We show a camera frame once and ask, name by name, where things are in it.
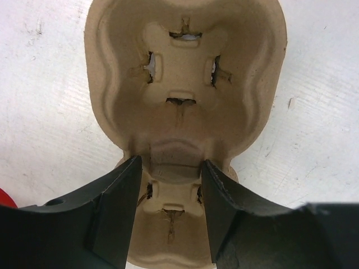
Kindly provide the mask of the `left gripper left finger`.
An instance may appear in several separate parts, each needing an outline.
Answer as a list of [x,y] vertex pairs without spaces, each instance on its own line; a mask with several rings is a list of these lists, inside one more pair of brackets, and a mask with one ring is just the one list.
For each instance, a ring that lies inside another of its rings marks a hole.
[[42,206],[2,206],[1,267],[125,268],[141,177],[134,156]]

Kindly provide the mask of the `brown pulp cup carrier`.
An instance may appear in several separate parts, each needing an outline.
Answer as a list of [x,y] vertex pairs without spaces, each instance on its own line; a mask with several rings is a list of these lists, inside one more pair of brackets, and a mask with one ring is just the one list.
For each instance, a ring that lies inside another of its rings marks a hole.
[[98,124],[142,180],[128,261],[212,268],[201,164],[259,137],[286,54],[278,1],[93,1],[85,57]]

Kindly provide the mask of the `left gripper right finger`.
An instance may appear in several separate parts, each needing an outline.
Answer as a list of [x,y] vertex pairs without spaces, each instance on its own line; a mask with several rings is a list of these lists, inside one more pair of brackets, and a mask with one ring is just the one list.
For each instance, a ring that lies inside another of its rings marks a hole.
[[211,260],[218,268],[357,268],[358,204],[287,208],[202,165]]

